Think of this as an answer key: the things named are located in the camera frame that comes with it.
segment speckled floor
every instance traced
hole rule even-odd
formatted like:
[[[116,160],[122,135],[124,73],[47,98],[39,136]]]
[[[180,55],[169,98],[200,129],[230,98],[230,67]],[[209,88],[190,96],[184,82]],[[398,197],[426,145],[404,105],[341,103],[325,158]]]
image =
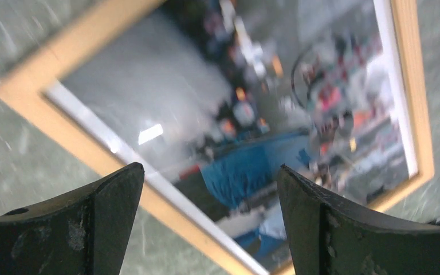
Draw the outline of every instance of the speckled floor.
[[[0,74],[91,2],[0,0]],[[419,0],[418,4],[436,177],[388,213],[423,222],[440,214],[440,1]],[[0,102],[0,214],[96,178],[88,167]],[[141,211],[139,217],[141,226],[134,230],[143,237],[135,238],[130,246],[141,253],[126,255],[126,274],[223,274],[147,213]]]

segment wooden frame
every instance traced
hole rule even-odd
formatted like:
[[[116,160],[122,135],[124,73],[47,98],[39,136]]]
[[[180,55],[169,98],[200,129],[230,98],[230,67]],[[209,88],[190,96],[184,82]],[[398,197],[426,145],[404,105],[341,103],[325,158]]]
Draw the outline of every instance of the wooden frame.
[[[0,83],[0,99],[99,175],[118,170],[123,163],[42,93],[161,3],[162,0],[106,0],[97,4],[9,73]],[[422,53],[417,46],[421,42],[416,0],[391,0],[391,6],[419,172],[369,205],[382,212],[434,176]],[[144,185],[140,205],[229,273],[252,274],[148,184]],[[292,264],[275,272],[293,273]]]

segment picture frame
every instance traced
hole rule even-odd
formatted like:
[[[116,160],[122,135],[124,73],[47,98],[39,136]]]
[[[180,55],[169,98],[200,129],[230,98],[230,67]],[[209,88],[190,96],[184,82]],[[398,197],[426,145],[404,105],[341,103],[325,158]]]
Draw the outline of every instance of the picture frame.
[[[125,163],[118,160],[62,109],[51,103],[44,92],[162,2],[105,0],[94,5],[16,66],[0,82],[0,99],[99,175],[105,176],[122,168]],[[388,210],[434,176],[417,3],[415,0],[391,0],[390,8],[396,38],[394,48],[398,51],[402,71],[418,171],[409,180],[368,205],[381,212]],[[217,239],[147,182],[140,206],[227,272],[265,274],[239,260],[232,251],[225,249]],[[271,274],[293,273],[292,264],[287,262]]]

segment framed photograph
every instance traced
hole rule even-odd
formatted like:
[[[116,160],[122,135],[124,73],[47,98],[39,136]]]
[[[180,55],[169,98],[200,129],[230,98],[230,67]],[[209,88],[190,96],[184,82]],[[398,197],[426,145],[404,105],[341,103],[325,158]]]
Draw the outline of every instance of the framed photograph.
[[[434,175],[415,0],[106,0],[0,83],[231,274],[293,274],[286,164],[386,211]]]

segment photograph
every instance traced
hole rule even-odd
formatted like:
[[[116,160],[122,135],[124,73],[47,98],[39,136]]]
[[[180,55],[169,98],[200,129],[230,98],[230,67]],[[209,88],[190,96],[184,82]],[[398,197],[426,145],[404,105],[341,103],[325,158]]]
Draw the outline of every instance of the photograph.
[[[169,0],[46,95],[273,272],[283,164],[363,206],[412,174],[384,45],[372,1]]]

